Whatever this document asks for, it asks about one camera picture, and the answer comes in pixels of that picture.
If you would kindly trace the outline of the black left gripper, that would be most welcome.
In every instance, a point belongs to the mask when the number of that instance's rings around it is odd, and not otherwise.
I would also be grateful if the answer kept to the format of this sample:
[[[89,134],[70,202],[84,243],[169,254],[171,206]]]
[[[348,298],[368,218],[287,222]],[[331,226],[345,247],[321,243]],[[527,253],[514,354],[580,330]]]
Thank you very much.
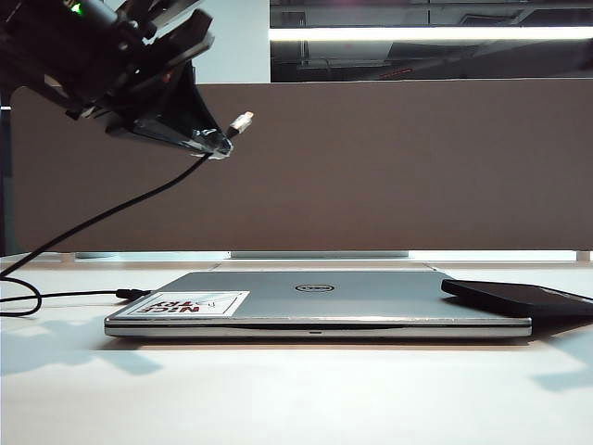
[[[11,97],[20,87],[28,87],[78,115],[94,105],[111,108],[114,98],[174,68],[145,90],[141,116],[146,119],[112,121],[106,134],[226,159],[232,142],[200,95],[193,64],[185,62],[210,47],[211,16],[196,8],[183,23],[156,36],[183,12],[181,8],[4,8],[1,93]]]

